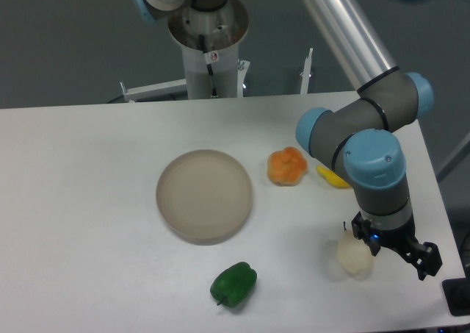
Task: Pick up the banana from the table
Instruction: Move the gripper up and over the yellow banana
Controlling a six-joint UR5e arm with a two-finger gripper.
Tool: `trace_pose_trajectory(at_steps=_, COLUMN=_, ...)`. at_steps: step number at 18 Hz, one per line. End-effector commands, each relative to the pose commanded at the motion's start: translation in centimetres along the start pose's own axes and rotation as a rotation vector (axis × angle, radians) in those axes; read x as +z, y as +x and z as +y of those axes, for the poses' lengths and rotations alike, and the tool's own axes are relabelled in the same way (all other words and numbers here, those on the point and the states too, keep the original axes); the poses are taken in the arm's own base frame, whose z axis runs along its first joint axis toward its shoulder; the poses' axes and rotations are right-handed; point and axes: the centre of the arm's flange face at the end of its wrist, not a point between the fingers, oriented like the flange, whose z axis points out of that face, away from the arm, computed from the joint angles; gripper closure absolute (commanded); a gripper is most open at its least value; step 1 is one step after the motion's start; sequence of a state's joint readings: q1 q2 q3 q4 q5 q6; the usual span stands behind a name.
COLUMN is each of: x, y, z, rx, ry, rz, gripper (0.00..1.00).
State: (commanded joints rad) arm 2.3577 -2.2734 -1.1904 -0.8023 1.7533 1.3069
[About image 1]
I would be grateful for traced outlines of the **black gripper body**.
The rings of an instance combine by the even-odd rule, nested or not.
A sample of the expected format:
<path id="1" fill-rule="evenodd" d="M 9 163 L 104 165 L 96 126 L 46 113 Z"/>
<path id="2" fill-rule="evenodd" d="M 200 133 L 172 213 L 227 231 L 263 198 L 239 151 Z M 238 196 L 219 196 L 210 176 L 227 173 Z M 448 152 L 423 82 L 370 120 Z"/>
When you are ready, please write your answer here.
<path id="1" fill-rule="evenodd" d="M 372 231 L 379 237 L 380 248 L 391 249 L 395 246 L 398 246 L 400 243 L 404 243 L 405 239 L 408 237 L 416 238 L 416 227 L 413 215 L 411 215 L 410 218 L 398 228 L 387 230 L 379 229 L 377 225 L 373 224 L 372 219 L 369 218 L 367 220 L 371 222 Z"/>

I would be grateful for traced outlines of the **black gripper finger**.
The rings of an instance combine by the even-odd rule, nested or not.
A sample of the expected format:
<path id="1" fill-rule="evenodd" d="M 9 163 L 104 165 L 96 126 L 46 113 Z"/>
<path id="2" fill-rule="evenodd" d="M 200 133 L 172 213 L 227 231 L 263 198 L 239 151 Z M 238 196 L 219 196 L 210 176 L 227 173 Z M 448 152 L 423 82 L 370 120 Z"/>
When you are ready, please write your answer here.
<path id="1" fill-rule="evenodd" d="M 424 281 L 428 276 L 436 276 L 443 264 L 435 243 L 420 243 L 416 238 L 408 237 L 404 243 L 391 250 L 416 269 L 420 281 Z"/>
<path id="2" fill-rule="evenodd" d="M 362 240 L 369 248 L 371 255 L 376 257 L 380 251 L 380 244 L 378 235 L 372 231 L 371 222 L 365 219 L 361 212 L 358 212 L 351 225 L 354 238 Z"/>

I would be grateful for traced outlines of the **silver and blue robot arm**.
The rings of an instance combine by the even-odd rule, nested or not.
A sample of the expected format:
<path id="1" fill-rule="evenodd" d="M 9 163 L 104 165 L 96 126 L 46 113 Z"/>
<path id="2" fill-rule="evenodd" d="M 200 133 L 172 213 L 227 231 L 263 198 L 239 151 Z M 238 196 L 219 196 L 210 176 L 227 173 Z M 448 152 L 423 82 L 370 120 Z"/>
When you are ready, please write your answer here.
<path id="1" fill-rule="evenodd" d="M 201 59 L 185 64 L 191 99 L 237 96 L 238 63 L 217 61 L 245 36 L 248 16 L 238 0 L 135 0 L 146 18 L 167 18 L 170 34 Z M 429 82 L 404 73 L 390 57 L 355 0 L 303 0 L 358 99 L 331 112 L 313 108 L 298 121 L 301 147 L 348 182 L 360 207 L 354 237 L 373 254 L 389 248 L 423 279 L 439 271 L 438 246 L 415 236 L 405 157 L 394 133 L 433 106 Z"/>

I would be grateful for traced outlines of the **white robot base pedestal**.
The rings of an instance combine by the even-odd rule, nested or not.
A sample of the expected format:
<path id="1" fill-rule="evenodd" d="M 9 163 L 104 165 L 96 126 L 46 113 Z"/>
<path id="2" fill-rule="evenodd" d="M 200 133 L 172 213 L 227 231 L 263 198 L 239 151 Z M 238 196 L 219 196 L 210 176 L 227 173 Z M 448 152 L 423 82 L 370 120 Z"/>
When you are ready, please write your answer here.
<path id="1" fill-rule="evenodd" d="M 170 34 L 181 48 L 188 99 L 238 96 L 239 44 L 248 27 L 239 0 L 227 0 L 213 12 L 186 7 L 169 17 Z"/>

